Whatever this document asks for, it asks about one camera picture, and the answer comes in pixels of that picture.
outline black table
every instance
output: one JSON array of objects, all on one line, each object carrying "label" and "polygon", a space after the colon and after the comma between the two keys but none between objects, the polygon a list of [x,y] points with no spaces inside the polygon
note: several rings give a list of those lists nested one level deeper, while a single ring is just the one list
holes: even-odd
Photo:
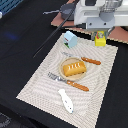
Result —
[{"label": "black table", "polygon": [[[66,30],[60,30],[33,59],[35,50],[56,29],[50,24],[57,13],[49,15],[42,13],[58,10],[66,2],[67,0],[24,0],[0,19],[0,104],[50,128],[74,128],[74,126],[16,99],[16,96],[57,39],[66,32]],[[73,33],[78,37],[90,39],[89,35]],[[117,46],[119,49],[96,128],[127,128],[128,45],[110,40],[107,40],[107,44]]]}]

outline butter knife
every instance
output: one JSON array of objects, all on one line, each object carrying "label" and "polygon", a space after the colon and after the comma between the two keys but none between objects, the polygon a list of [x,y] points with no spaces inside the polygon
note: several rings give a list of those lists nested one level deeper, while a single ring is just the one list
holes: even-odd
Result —
[{"label": "butter knife", "polygon": [[89,59],[89,58],[76,56],[76,55],[69,54],[69,53],[66,53],[66,52],[61,52],[61,53],[64,54],[64,55],[66,55],[66,56],[69,56],[69,57],[81,58],[83,61],[86,61],[86,62],[89,62],[89,63],[93,63],[93,64],[96,64],[96,65],[100,65],[101,64],[101,62],[100,61],[97,61],[97,60],[92,60],[92,59]]}]

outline bread roll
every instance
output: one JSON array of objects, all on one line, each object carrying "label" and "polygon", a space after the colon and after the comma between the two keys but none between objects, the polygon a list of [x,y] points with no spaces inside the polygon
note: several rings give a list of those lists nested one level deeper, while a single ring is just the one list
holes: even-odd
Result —
[{"label": "bread roll", "polygon": [[64,65],[63,70],[64,70],[65,76],[72,76],[72,75],[86,72],[86,66],[83,61],[79,61],[76,63]]}]

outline fork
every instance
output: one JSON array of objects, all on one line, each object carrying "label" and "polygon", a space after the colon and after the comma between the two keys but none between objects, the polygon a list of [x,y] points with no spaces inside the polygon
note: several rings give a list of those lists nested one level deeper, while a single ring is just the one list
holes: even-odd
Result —
[{"label": "fork", "polygon": [[88,89],[87,87],[85,87],[85,86],[83,86],[83,85],[80,85],[80,84],[77,84],[77,83],[75,83],[75,82],[73,82],[73,81],[69,81],[69,80],[62,79],[61,77],[59,77],[59,76],[57,76],[57,75],[55,75],[55,74],[53,74],[53,73],[51,73],[51,72],[48,73],[48,76],[49,76],[51,79],[53,79],[53,80],[62,81],[62,82],[64,82],[64,83],[66,83],[66,84],[69,84],[69,85],[71,85],[71,86],[73,86],[73,87],[76,87],[76,88],[78,88],[78,89],[81,89],[81,90],[83,90],[83,91],[89,91],[89,89]]}]

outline orange handle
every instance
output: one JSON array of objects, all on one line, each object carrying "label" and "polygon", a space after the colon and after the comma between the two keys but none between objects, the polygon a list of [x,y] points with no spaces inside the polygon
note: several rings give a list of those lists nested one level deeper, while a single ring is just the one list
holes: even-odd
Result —
[{"label": "orange handle", "polygon": [[89,63],[93,63],[93,64],[96,64],[96,65],[100,65],[101,64],[101,62],[97,61],[97,60],[92,60],[92,59],[88,59],[88,58],[85,58],[85,57],[81,57],[81,59],[83,61],[86,61],[86,62],[89,62]]},{"label": "orange handle", "polygon": [[85,86],[83,86],[83,85],[80,85],[80,84],[77,84],[77,83],[74,83],[74,82],[72,82],[72,81],[67,81],[67,84],[69,84],[69,85],[71,85],[71,86],[73,86],[73,87],[76,87],[76,88],[78,88],[78,89],[81,89],[81,90],[83,90],[83,91],[89,91],[89,89],[87,88],[87,87],[85,87]]}]

